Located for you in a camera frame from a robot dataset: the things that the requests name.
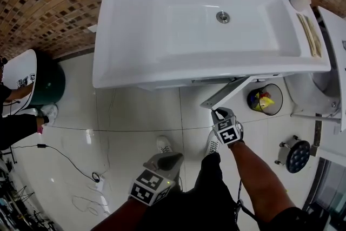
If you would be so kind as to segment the chrome sink drain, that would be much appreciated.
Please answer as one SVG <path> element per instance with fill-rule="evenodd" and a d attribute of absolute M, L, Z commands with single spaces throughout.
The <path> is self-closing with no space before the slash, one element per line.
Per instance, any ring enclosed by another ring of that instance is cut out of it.
<path fill-rule="evenodd" d="M 223 24 L 227 24 L 230 21 L 230 16 L 225 11 L 220 11 L 216 14 L 216 19 Z"/>

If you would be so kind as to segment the white power strip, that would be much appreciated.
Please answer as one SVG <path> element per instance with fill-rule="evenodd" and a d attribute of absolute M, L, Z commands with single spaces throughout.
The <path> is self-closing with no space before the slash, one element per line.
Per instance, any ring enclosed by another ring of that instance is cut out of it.
<path fill-rule="evenodd" d="M 98 182 L 95 183 L 97 191 L 102 192 L 105 185 L 105 177 L 103 175 L 98 176 Z"/>

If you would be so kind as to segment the person's white right shoe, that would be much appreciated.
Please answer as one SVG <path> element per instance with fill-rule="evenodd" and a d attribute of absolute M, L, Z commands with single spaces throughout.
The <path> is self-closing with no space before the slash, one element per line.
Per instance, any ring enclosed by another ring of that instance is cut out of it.
<path fill-rule="evenodd" d="M 211 130 L 208 139 L 207 139 L 207 148 L 205 152 L 205 156 L 208 156 L 213 153 L 219 153 L 220 141 L 217 138 L 214 130 Z"/>

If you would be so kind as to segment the beige comb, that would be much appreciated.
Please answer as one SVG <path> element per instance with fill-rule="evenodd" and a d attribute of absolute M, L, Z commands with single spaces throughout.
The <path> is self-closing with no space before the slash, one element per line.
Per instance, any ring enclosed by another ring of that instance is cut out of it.
<path fill-rule="evenodd" d="M 310 52 L 313 57 L 322 57 L 321 41 L 317 35 L 315 27 L 308 16 L 304 16 L 305 26 L 307 27 L 307 37 L 310 45 Z"/>
<path fill-rule="evenodd" d="M 305 36 L 307 38 L 310 53 L 311 53 L 312 57 L 317 57 L 317 49 L 316 49 L 315 41 L 314 41 L 314 38 L 312 36 L 312 32 L 311 32 L 310 27 L 308 25 L 307 19 L 305 18 L 305 16 L 303 14 L 297 13 L 296 16 L 303 27 L 303 30 L 304 30 Z"/>

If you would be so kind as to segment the white shelf board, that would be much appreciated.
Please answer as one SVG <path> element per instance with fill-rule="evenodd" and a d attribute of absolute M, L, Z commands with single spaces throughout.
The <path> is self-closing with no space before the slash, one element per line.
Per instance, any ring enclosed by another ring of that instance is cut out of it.
<path fill-rule="evenodd" d="M 346 20 L 318 7 L 334 52 L 340 85 L 340 131 L 346 129 Z"/>

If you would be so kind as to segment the person's right forearm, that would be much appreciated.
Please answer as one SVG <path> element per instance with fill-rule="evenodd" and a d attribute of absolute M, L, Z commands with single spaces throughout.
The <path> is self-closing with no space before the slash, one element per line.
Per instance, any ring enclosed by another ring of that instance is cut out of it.
<path fill-rule="evenodd" d="M 237 141 L 229 149 L 259 220 L 270 222 L 280 212 L 295 206 L 277 175 L 245 143 Z"/>

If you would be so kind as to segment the glass door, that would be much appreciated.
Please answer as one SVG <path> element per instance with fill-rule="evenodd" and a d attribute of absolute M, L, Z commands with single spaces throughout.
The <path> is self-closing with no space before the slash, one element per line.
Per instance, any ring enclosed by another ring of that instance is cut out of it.
<path fill-rule="evenodd" d="M 302 209 L 311 210 L 315 203 L 330 215 L 327 231 L 346 231 L 346 167 L 311 156 L 303 176 Z"/>

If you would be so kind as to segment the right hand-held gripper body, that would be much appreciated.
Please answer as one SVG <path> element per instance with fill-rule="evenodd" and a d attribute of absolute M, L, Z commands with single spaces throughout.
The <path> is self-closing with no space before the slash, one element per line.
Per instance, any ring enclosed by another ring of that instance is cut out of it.
<path fill-rule="evenodd" d="M 242 140 L 242 125 L 234 112 L 220 107 L 211 111 L 213 130 L 221 144 L 229 145 Z"/>

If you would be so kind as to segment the person's black clothing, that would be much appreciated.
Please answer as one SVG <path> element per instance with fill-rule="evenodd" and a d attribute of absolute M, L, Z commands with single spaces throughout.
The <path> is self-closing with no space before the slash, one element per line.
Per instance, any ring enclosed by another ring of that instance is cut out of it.
<path fill-rule="evenodd" d="M 207 155 L 192 190 L 170 192 L 149 207 L 136 231 L 239 231 L 235 223 L 236 202 L 223 182 L 218 153 Z M 317 212 L 288 208 L 270 222 L 260 222 L 260 231 L 323 231 L 327 221 Z"/>

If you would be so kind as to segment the white cabinet door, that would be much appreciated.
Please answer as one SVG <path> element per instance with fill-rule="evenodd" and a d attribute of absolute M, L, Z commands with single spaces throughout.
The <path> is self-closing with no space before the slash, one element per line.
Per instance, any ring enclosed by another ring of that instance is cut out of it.
<path fill-rule="evenodd" d="M 216 110 L 217 108 L 220 108 L 226 101 L 231 99 L 250 82 L 252 82 L 253 79 L 254 78 L 252 76 L 236 78 L 202 102 L 200 107 L 209 110 Z"/>

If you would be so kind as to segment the person's white shoe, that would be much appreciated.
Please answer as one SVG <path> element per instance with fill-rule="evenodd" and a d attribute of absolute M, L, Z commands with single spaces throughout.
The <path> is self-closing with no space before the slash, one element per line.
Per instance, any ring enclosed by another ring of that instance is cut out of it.
<path fill-rule="evenodd" d="M 173 152 L 171 144 L 166 136 L 163 136 L 163 135 L 159 136 L 156 139 L 156 144 L 160 154 Z"/>
<path fill-rule="evenodd" d="M 41 107 L 41 112 L 49 120 L 46 125 L 52 126 L 58 116 L 58 107 L 55 104 L 44 105 Z"/>
<path fill-rule="evenodd" d="M 217 138 L 214 130 L 211 130 L 208 139 L 207 139 L 207 148 L 205 152 L 205 156 L 208 156 L 213 153 L 219 153 L 220 141 Z"/>

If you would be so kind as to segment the white cup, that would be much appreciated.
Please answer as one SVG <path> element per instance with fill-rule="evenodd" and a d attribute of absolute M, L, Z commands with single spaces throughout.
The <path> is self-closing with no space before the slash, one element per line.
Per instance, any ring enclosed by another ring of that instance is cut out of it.
<path fill-rule="evenodd" d="M 310 7 L 311 0 L 290 0 L 290 4 L 296 11 L 301 12 Z"/>

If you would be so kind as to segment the yellow packet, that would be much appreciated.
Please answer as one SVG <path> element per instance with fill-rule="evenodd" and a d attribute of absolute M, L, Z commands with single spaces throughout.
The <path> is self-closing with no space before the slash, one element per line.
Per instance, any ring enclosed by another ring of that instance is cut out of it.
<path fill-rule="evenodd" d="M 258 105 L 260 109 L 265 109 L 273 104 L 275 104 L 275 102 L 270 97 L 263 96 L 259 98 Z"/>

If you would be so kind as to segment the person's white left shoe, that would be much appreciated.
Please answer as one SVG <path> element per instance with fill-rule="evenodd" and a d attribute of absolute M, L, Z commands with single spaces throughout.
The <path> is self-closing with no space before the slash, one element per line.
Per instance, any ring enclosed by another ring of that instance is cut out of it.
<path fill-rule="evenodd" d="M 173 152 L 171 144 L 166 136 L 163 136 L 163 135 L 159 136 L 156 139 L 156 144 L 160 154 Z"/>

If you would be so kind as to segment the black round rolling stool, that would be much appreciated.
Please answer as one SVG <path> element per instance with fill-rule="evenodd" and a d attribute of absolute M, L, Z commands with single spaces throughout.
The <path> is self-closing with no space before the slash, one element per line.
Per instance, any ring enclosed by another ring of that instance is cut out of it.
<path fill-rule="evenodd" d="M 310 158 L 310 143 L 301 140 L 297 135 L 279 144 L 276 165 L 281 165 L 291 174 L 301 171 L 308 163 Z"/>

